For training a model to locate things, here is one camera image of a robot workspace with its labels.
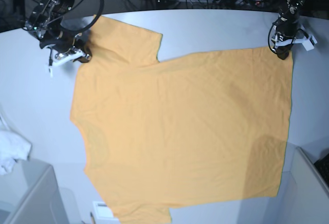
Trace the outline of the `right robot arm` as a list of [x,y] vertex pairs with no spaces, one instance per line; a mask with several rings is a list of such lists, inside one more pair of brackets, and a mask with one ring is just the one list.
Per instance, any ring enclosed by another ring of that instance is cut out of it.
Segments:
[[96,23],[104,9],[99,0],[98,11],[93,20],[83,28],[68,29],[61,25],[64,16],[73,11],[75,0],[40,0],[26,19],[25,28],[39,41],[41,49],[48,48],[48,67],[63,65],[69,61],[88,63],[92,52],[80,37]]

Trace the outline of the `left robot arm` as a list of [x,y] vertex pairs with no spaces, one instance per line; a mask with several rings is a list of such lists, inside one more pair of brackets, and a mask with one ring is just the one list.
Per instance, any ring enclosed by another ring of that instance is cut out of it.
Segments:
[[285,60],[291,51],[298,32],[300,9],[305,0],[274,0],[279,7],[279,17],[272,23],[267,36],[270,51]]

